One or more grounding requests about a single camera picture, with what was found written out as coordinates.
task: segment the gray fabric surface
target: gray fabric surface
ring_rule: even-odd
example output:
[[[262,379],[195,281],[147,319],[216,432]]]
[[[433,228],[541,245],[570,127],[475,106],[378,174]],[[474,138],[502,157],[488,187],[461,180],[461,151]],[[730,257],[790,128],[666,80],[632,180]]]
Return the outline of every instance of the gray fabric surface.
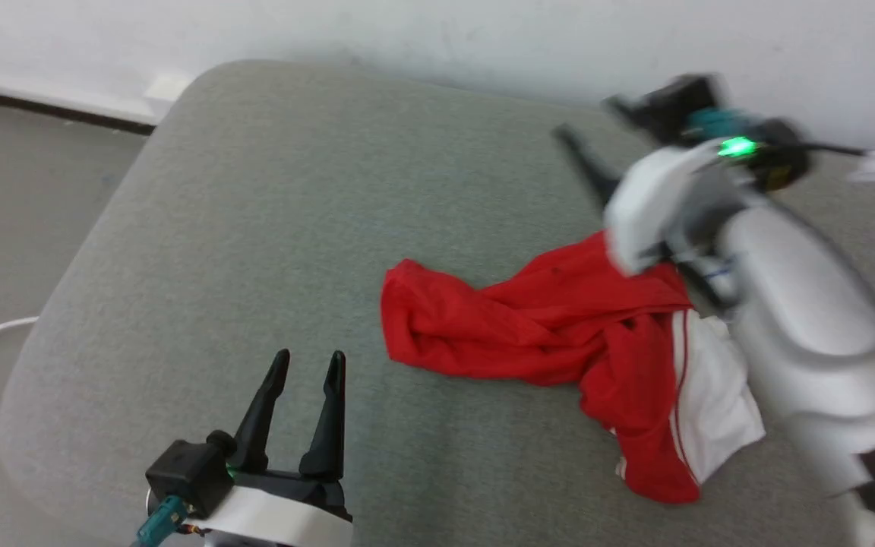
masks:
[[[15,485],[126,543],[145,468],[176,438],[233,430],[281,346],[292,367],[270,458],[294,468],[343,349],[359,545],[840,544],[778,432],[701,502],[668,507],[614,474],[617,445],[581,415],[576,388],[386,357],[378,295],[398,260],[485,285],[598,229],[548,135],[566,121],[612,165],[643,152],[596,112],[426,84],[276,62],[197,80],[22,350],[0,412]]]
[[[0,323],[37,315],[144,140],[0,107]],[[0,402],[28,327],[0,335]],[[22,498],[0,464],[0,546],[100,547]]]

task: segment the green light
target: green light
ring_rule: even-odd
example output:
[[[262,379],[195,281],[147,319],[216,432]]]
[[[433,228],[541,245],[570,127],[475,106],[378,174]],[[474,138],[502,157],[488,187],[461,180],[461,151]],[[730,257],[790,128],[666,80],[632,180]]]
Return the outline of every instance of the green light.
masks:
[[[718,151],[718,155],[725,158],[741,158],[753,155],[757,149],[757,143],[749,138],[729,138],[722,142],[722,149]]]

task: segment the gray floor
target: gray floor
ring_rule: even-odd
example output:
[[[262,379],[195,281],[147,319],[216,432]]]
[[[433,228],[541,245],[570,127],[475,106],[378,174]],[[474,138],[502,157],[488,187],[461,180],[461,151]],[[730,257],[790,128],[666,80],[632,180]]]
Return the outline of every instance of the gray floor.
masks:
[[[0,322],[35,315],[143,146],[140,136],[0,108]],[[827,179],[785,193],[875,287],[875,185]],[[0,336],[0,397],[27,330]],[[97,545],[4,482],[0,545]]]
[[[0,107],[0,322],[38,314],[143,145]],[[0,336],[0,399],[27,332]],[[0,465],[0,545],[99,544],[39,515],[4,477]]]

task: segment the red garment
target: red garment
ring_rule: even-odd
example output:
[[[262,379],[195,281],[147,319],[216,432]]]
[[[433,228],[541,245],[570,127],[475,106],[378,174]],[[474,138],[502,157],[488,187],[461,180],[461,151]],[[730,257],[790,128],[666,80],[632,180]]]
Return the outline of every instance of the red garment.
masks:
[[[403,260],[380,298],[393,360],[451,376],[579,382],[580,408],[617,434],[629,487],[668,503],[699,492],[669,422],[678,385],[671,314],[690,306],[673,264],[621,276],[603,232],[482,290]]]

